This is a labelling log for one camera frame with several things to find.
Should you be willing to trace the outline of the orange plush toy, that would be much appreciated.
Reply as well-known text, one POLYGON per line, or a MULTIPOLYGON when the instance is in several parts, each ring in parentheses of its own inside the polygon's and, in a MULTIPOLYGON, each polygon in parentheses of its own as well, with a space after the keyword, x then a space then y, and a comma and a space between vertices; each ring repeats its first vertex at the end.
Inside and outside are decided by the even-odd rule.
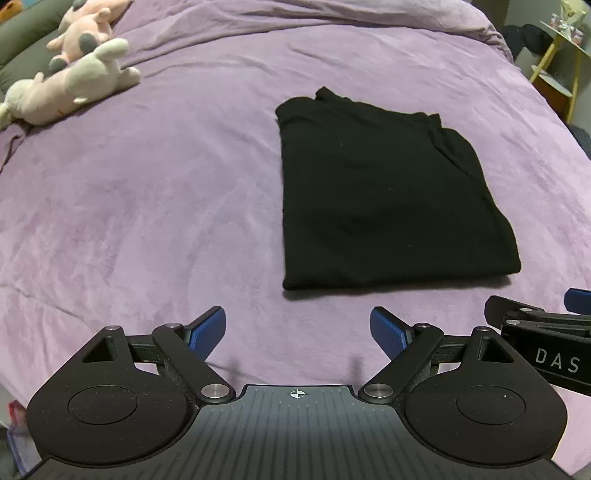
POLYGON ((22 0, 0 0, 0 23, 5 23, 22 11, 22 0))

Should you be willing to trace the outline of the dark clothes on chair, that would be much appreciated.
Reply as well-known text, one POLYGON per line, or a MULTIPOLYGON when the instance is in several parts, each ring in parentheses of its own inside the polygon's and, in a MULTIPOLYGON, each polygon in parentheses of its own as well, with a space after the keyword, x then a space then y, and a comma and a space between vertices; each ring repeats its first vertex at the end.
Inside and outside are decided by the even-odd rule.
POLYGON ((533 24, 523 26, 506 25, 501 29, 514 60, 517 59, 523 49, 532 54, 541 56, 553 42, 553 38, 541 28, 533 24))

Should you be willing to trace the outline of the grey pillow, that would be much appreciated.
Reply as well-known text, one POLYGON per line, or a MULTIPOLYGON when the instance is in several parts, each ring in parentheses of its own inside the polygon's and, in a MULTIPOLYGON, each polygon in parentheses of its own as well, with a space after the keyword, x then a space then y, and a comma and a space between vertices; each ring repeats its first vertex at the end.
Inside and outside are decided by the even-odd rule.
POLYGON ((1 25, 1 93, 18 80, 42 72, 49 76, 53 57, 46 45, 58 36, 58 26, 71 1, 36 1, 1 25))

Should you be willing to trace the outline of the black long-sleeve shirt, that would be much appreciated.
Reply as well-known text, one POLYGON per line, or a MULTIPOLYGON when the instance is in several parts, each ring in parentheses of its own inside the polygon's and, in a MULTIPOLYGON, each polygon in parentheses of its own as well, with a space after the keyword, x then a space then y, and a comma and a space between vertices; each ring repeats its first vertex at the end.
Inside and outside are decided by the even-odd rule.
POLYGON ((475 149, 438 115, 388 111, 322 88, 281 104, 276 119, 287 291, 521 270, 475 149))

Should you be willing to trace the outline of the yellow-legged side table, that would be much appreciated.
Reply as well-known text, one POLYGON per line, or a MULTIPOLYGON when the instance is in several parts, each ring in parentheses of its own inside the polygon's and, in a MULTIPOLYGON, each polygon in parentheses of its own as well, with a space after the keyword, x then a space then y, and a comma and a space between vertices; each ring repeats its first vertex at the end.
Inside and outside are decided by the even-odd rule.
POLYGON ((565 31, 561 31, 542 20, 539 21, 542 29, 552 37, 552 41, 538 63, 531 67, 529 82, 535 85, 538 81, 544 82, 548 89, 555 92, 555 96, 564 98, 563 107, 558 115, 562 120, 571 123, 574 120, 575 110, 582 88, 583 60, 590 59, 590 53, 583 48, 580 36, 572 38, 565 31), (567 83, 553 67, 557 55, 564 50, 572 58, 571 82, 567 83))

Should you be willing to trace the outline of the white plush bunny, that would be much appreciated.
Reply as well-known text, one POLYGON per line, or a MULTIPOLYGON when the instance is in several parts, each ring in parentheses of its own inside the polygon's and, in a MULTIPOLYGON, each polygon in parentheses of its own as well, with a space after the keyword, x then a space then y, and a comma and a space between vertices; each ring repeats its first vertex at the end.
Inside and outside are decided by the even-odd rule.
POLYGON ((140 71, 118 64, 128 48, 127 40, 115 38, 49 77, 39 72, 32 79, 16 81, 1 103, 1 127, 17 120, 46 125, 138 85, 140 71))

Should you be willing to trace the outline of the flower bouquet in paper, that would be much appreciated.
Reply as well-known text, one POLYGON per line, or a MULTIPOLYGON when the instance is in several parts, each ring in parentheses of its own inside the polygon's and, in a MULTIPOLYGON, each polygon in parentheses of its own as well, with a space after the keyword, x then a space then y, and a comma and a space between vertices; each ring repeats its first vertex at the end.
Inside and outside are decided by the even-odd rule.
POLYGON ((560 0, 559 13, 551 16, 550 27, 564 35, 569 41, 580 45, 584 36, 580 26, 589 12, 590 5, 587 1, 560 0))

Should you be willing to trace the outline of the pink plush toy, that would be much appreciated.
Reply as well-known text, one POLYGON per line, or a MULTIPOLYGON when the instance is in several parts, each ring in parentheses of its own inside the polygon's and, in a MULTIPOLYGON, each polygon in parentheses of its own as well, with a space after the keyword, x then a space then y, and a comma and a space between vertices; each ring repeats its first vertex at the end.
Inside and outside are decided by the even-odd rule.
POLYGON ((125 13, 131 1, 73 1, 64 14, 58 36, 46 45, 53 52, 48 72, 53 75, 110 40, 112 25, 125 13))

